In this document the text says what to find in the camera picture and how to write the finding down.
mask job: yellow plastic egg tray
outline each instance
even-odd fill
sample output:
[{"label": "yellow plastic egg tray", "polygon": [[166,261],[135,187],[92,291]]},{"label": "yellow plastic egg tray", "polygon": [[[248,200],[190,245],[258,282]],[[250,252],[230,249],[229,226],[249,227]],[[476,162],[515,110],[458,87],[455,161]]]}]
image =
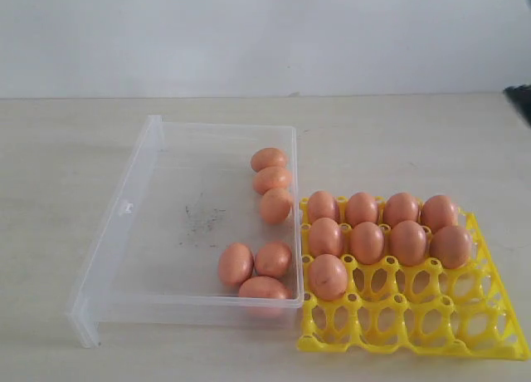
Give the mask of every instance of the yellow plastic egg tray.
[{"label": "yellow plastic egg tray", "polygon": [[[344,221],[347,199],[337,200]],[[385,201],[377,200],[381,220]],[[407,348],[419,355],[529,358],[524,333],[473,213],[460,210],[460,224],[475,243],[465,266],[448,270],[429,257],[419,266],[403,267],[388,255],[367,266],[345,250],[341,259],[350,275],[348,289],[336,301],[322,301],[308,285],[307,270],[314,259],[309,254],[307,203],[307,198],[300,202],[305,292],[299,350],[345,352],[361,347],[386,354]],[[351,227],[341,226],[348,238]],[[381,226],[387,234],[388,226]]]}]

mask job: clear plastic container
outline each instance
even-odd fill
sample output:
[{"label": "clear plastic container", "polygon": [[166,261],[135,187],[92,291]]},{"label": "clear plastic container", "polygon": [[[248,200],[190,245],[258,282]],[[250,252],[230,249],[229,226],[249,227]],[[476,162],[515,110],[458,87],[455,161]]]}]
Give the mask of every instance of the clear plastic container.
[{"label": "clear plastic container", "polygon": [[[295,129],[205,125],[150,116],[72,292],[67,314],[85,347],[100,343],[101,321],[295,327],[303,301],[300,214],[265,225],[252,189],[251,156],[264,147],[290,157],[297,193]],[[291,245],[294,261],[282,281],[289,300],[239,298],[217,279],[217,261],[231,242],[254,253],[266,242]],[[247,307],[279,307],[258,318]]]}]

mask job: table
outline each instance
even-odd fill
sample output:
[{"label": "table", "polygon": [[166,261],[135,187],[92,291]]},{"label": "table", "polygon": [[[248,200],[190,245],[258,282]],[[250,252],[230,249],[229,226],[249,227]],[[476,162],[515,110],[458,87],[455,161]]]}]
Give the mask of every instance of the table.
[{"label": "table", "polygon": [[299,353],[297,331],[102,325],[82,349],[63,315],[148,114],[293,125],[300,192],[447,193],[479,220],[531,337],[531,130],[501,94],[0,101],[2,380],[525,380],[531,362]]}]

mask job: plastic container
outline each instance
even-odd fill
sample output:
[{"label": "plastic container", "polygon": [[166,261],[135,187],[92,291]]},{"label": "plastic container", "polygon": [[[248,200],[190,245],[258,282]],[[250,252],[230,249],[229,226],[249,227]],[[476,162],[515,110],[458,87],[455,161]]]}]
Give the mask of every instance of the plastic container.
[{"label": "plastic container", "polygon": [[[252,190],[251,156],[264,147],[290,157],[297,204],[295,129],[163,122],[150,116],[73,289],[67,314],[81,344],[100,343],[101,321],[295,327],[303,301],[299,212],[265,225]],[[272,240],[293,250],[283,282],[289,300],[239,298],[217,279],[231,242],[256,253]],[[279,307],[261,319],[247,307]]]},{"label": "plastic container", "polygon": [[[385,201],[378,201],[381,220]],[[344,221],[347,199],[338,197],[338,202]],[[306,293],[300,350],[345,352],[361,347],[386,354],[407,348],[419,355],[529,359],[524,333],[473,213],[460,211],[460,224],[475,244],[463,267],[448,270],[433,257],[404,267],[393,256],[367,266],[345,254],[341,259],[350,275],[348,289],[336,301],[322,301],[309,289],[305,272],[314,260],[309,254],[307,204],[302,198]],[[387,234],[389,227],[382,227]],[[350,231],[343,224],[345,236]]]}]

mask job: brown egg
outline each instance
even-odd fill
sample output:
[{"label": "brown egg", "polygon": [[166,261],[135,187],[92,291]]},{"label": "brown egg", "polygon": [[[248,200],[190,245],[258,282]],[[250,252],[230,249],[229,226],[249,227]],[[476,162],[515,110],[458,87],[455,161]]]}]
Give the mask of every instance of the brown egg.
[{"label": "brown egg", "polygon": [[309,228],[309,253],[313,257],[329,253],[334,256],[343,254],[343,232],[331,218],[319,218]]},{"label": "brown egg", "polygon": [[347,291],[347,269],[336,256],[325,253],[310,263],[308,282],[309,288],[319,299],[335,301]]},{"label": "brown egg", "polygon": [[308,198],[309,223],[313,223],[318,218],[332,218],[339,223],[338,201],[331,193],[316,191]]},{"label": "brown egg", "polygon": [[434,234],[443,227],[456,226],[458,217],[459,208],[446,195],[431,197],[421,210],[421,224]]},{"label": "brown egg", "polygon": [[270,189],[260,200],[260,215],[267,224],[280,224],[290,215],[293,197],[286,189]]},{"label": "brown egg", "polygon": [[410,193],[395,193],[385,204],[383,222],[393,228],[400,222],[418,219],[418,201]]},{"label": "brown egg", "polygon": [[255,269],[258,275],[281,278],[291,265],[291,249],[284,242],[270,242],[260,248],[255,256]]},{"label": "brown egg", "polygon": [[374,264],[383,257],[385,238],[382,229],[374,223],[363,222],[350,232],[348,250],[362,264]]},{"label": "brown egg", "polygon": [[378,203],[370,193],[355,193],[347,202],[345,219],[351,227],[378,222]]},{"label": "brown egg", "polygon": [[389,233],[389,252],[403,266],[421,264],[427,252],[426,232],[412,220],[400,222]]},{"label": "brown egg", "polygon": [[[253,277],[240,286],[239,297],[263,297],[268,299],[290,299],[291,293],[285,285],[271,277]],[[276,318],[284,311],[281,307],[247,307],[248,313],[259,318]]]},{"label": "brown egg", "polygon": [[288,164],[288,155],[282,149],[264,148],[252,155],[251,167],[255,172],[271,166],[285,168]]},{"label": "brown egg", "polygon": [[238,287],[252,274],[253,258],[249,247],[234,242],[219,257],[217,275],[228,287]]},{"label": "brown egg", "polygon": [[433,235],[430,256],[441,261],[444,268],[464,266],[472,254],[472,236],[462,226],[446,226]]},{"label": "brown egg", "polygon": [[280,166],[270,166],[258,172],[252,180],[252,188],[263,195],[270,189],[287,189],[291,184],[291,172]]}]

